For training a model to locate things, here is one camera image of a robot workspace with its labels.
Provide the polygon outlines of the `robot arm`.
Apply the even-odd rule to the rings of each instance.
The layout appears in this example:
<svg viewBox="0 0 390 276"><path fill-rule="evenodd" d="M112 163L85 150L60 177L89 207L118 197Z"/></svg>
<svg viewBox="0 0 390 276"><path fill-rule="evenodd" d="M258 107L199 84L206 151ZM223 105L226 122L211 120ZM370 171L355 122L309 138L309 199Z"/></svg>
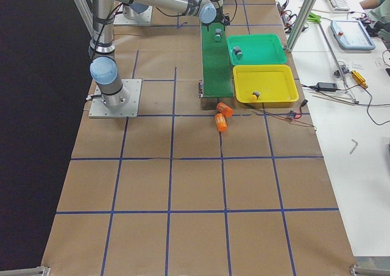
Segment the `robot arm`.
<svg viewBox="0 0 390 276"><path fill-rule="evenodd" d="M230 18L223 11L224 0L92 0L93 33L89 54L90 73L101 92L101 102L109 109L128 103L131 93L121 80L115 61L113 23L118 6L123 15L129 10L143 13L149 7L172 11L173 17L196 16L200 21L203 80L200 97L233 95L225 28Z"/></svg>

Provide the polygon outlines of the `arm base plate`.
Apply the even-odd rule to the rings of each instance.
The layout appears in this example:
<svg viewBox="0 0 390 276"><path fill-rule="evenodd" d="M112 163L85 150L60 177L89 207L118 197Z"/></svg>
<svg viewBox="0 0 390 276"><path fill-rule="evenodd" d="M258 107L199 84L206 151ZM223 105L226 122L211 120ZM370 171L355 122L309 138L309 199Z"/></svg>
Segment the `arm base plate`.
<svg viewBox="0 0 390 276"><path fill-rule="evenodd" d="M113 96L102 94L100 88L96 87L94 95L98 95L98 97L91 100L89 117L136 118L141 86L141 79L123 79L122 90Z"/></svg>
<svg viewBox="0 0 390 276"><path fill-rule="evenodd" d="M153 7L149 6L145 11L138 13L129 6L122 6L115 16L115 26L150 26L152 22Z"/></svg>

